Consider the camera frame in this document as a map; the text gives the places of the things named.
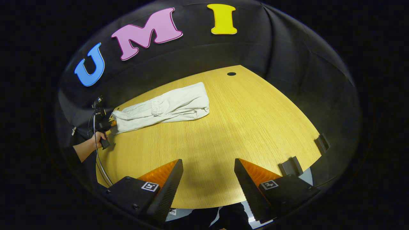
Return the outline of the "black backdrop cloth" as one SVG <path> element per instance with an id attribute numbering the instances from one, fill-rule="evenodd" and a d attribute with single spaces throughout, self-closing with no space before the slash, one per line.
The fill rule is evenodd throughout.
<path id="1" fill-rule="evenodd" d="M 122 61 L 111 35 L 128 24 L 143 26 L 150 15 L 171 7 L 182 37 L 140 48 L 139 54 Z M 65 148 L 85 139 L 91 103 L 98 96 L 112 111 L 166 83 L 232 65 L 242 65 L 272 84 L 326 135 L 331 147 L 311 172 L 315 187 L 332 187 L 350 163 L 362 130 L 352 75 L 321 36 L 255 0 L 156 0 L 96 32 L 63 71 L 55 107 L 57 142 Z"/>

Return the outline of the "white jeans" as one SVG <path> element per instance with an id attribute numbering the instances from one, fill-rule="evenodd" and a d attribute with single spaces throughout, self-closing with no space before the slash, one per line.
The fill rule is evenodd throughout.
<path id="1" fill-rule="evenodd" d="M 114 111 L 115 134 L 136 131 L 157 123 L 196 120 L 210 113 L 209 97 L 203 82 L 168 91 L 121 111 Z"/>

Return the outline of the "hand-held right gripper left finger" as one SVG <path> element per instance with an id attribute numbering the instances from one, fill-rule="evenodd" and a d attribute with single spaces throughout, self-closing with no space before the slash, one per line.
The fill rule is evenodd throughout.
<path id="1" fill-rule="evenodd" d="M 125 176 L 103 188 L 101 195 L 127 215 L 161 225 L 171 209 L 183 171 L 183 161 L 177 159 L 138 178 Z"/>

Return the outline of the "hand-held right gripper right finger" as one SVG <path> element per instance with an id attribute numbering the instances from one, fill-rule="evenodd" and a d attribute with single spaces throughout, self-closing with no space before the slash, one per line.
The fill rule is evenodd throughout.
<path id="1" fill-rule="evenodd" d="M 235 159 L 234 173 L 255 220 L 261 223 L 291 214 L 320 192 L 300 177 L 279 176 L 241 158 Z"/>

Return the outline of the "black table clamp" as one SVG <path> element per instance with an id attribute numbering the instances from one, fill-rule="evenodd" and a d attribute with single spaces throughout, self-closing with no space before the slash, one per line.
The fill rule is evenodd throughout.
<path id="1" fill-rule="evenodd" d="M 328 142 L 325 134 L 320 134 L 314 142 L 316 143 L 321 155 L 326 155 L 331 145 Z"/>
<path id="2" fill-rule="evenodd" d="M 282 176 L 294 175 L 299 177 L 304 173 L 296 156 L 290 157 L 285 162 L 278 164 L 278 167 Z"/>

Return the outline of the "person's dark trousers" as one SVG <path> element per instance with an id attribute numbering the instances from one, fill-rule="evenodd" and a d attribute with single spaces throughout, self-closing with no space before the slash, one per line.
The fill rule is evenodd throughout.
<path id="1" fill-rule="evenodd" d="M 166 230 L 253 230 L 241 203 L 221 208 L 194 209 L 189 215 L 169 221 Z"/>

